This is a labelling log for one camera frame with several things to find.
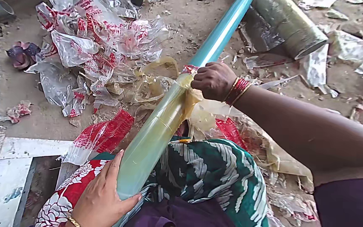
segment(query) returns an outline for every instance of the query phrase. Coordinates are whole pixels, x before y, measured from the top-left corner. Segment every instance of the left hand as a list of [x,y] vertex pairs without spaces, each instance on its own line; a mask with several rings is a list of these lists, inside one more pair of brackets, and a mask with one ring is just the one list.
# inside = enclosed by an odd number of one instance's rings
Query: left hand
[[[89,182],[74,207],[71,217],[82,227],[111,227],[134,208],[142,198],[137,194],[121,201],[117,194],[117,175],[124,151],[104,165],[102,171]],[[70,221],[67,227],[73,226]]]

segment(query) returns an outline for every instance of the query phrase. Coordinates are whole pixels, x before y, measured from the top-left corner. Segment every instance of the light blue pvc pipe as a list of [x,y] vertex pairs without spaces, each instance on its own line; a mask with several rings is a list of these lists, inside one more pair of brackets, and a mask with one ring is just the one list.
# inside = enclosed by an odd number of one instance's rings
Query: light blue pvc pipe
[[252,0],[236,0],[209,34],[189,64],[204,67],[208,62],[217,61],[251,3]]
[[[236,0],[197,51],[190,64],[204,66],[218,60],[252,0]],[[191,74],[181,74],[124,152],[117,178],[121,200],[137,194],[184,120],[186,91]]]

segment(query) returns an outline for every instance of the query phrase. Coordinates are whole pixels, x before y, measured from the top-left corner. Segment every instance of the floor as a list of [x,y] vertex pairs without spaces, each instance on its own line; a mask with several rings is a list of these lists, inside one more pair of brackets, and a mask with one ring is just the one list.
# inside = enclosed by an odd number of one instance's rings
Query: floor
[[[17,18],[7,24],[1,24],[0,29],[3,31],[3,38],[0,41],[1,50],[10,49],[11,45],[20,40],[23,42],[33,42],[40,45],[42,38],[46,34],[40,28],[37,20],[34,6],[40,3],[40,0],[29,1],[7,1],[16,12]],[[163,55],[169,55],[178,61],[179,67],[187,64],[189,59],[194,55],[197,44],[204,42],[211,30],[215,27],[224,12],[229,8],[233,0],[164,0],[149,5],[148,1],[144,2],[144,6],[140,13],[142,18],[154,18],[161,15],[165,23],[175,32],[169,40],[163,44]],[[347,3],[345,0],[338,0],[333,8],[345,13],[350,17],[349,21],[339,21],[329,19],[324,16],[327,9],[313,9],[306,13],[316,24],[342,24],[342,26],[350,26],[355,24],[356,28],[363,31],[363,4],[354,5]],[[230,55],[225,59],[225,63],[232,66],[233,56],[243,48],[244,44],[240,38],[239,32],[236,31],[225,48],[223,56]],[[233,70],[237,75],[247,75],[248,70],[239,58],[233,64]],[[306,87],[300,80],[295,78],[280,90],[275,90],[283,95],[301,99],[314,103],[315,105],[340,111],[343,115],[349,115],[357,96],[363,96],[363,77],[353,72],[354,66],[344,63],[332,65],[327,69],[328,85],[335,87],[341,92],[339,97],[333,99],[330,95],[320,95],[314,90]],[[276,72],[280,75],[297,75],[300,73],[296,63],[269,67],[268,74]],[[264,81],[275,80],[274,77],[265,78]],[[37,139],[60,139],[74,140],[85,127],[93,124],[96,118],[92,114],[92,106],[79,116],[81,126],[75,127],[69,124],[68,118],[61,113],[61,108],[53,106],[47,102],[43,92],[38,90],[38,76],[17,71],[11,66],[7,55],[4,51],[0,51],[0,113],[4,113],[7,107],[11,107],[19,103],[21,100],[30,100],[34,106],[32,114],[24,116],[17,124],[9,122],[1,123],[7,126],[8,137],[25,137]],[[105,107],[102,114],[114,114],[111,107]],[[59,166],[59,162],[54,158],[38,160],[40,163],[40,171],[35,175],[33,180],[33,191],[30,195],[34,200],[47,200],[48,193],[54,189],[54,176],[58,174],[55,170],[48,170]],[[32,210],[25,211],[32,216],[34,210],[39,210],[41,206],[33,206]],[[32,219],[24,219],[21,226],[27,227],[33,223]],[[303,226],[317,226],[316,223],[304,224]]]

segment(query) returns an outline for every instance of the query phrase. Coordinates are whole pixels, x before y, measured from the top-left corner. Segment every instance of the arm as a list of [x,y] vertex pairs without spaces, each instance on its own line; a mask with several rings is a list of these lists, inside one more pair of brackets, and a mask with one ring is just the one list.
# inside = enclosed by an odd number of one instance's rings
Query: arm
[[[201,68],[192,87],[222,101],[236,75],[223,63]],[[323,108],[252,86],[234,104],[307,166],[315,185],[363,178],[363,125]]]

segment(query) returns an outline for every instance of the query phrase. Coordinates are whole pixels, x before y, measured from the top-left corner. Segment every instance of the hand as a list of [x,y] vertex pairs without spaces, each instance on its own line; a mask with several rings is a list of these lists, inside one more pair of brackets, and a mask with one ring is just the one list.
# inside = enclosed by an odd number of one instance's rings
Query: hand
[[209,62],[194,76],[191,87],[203,92],[206,99],[224,101],[237,76],[222,62]]
[[72,218],[82,227],[111,227],[141,199],[137,194],[121,201],[117,194],[117,175],[124,151],[104,165],[102,171],[89,182],[72,212]]

